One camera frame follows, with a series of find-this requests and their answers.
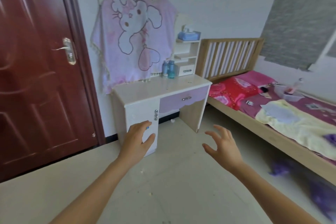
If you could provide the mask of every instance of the drawer handle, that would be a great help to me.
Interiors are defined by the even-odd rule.
[[[183,98],[182,101],[191,99],[191,97]]]
[[[158,120],[158,111],[157,110],[155,110],[154,120]]]

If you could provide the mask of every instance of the tissue box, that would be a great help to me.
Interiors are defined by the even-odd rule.
[[[182,41],[198,41],[200,39],[201,32],[194,31],[194,32],[185,32],[181,31],[177,35],[177,38]]]

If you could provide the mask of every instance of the tile floor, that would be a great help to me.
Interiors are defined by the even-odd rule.
[[[267,172],[282,154],[211,106],[199,133],[180,119],[159,125],[157,151],[122,179],[98,223],[271,223],[248,190],[204,153],[214,146],[204,131],[213,124],[232,131],[246,162],[323,224],[330,222],[307,196],[305,186]],[[0,184],[0,223],[47,223],[113,161],[119,143],[68,158]]]

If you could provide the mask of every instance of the small drawer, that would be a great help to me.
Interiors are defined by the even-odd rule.
[[[209,86],[189,90],[179,94],[167,96],[160,100],[160,113],[177,110],[185,105],[191,105],[207,97]]]
[[[195,64],[186,64],[186,62],[175,64],[175,75],[183,76],[188,74],[193,74],[195,69]]]

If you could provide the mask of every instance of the white desk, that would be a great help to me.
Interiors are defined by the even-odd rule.
[[[128,128],[149,120],[152,125],[142,141],[155,133],[155,141],[146,155],[157,148],[159,112],[180,108],[180,118],[196,133],[200,127],[204,107],[212,83],[191,74],[174,79],[153,77],[149,82],[118,85],[112,92],[113,114],[118,139],[123,143]]]

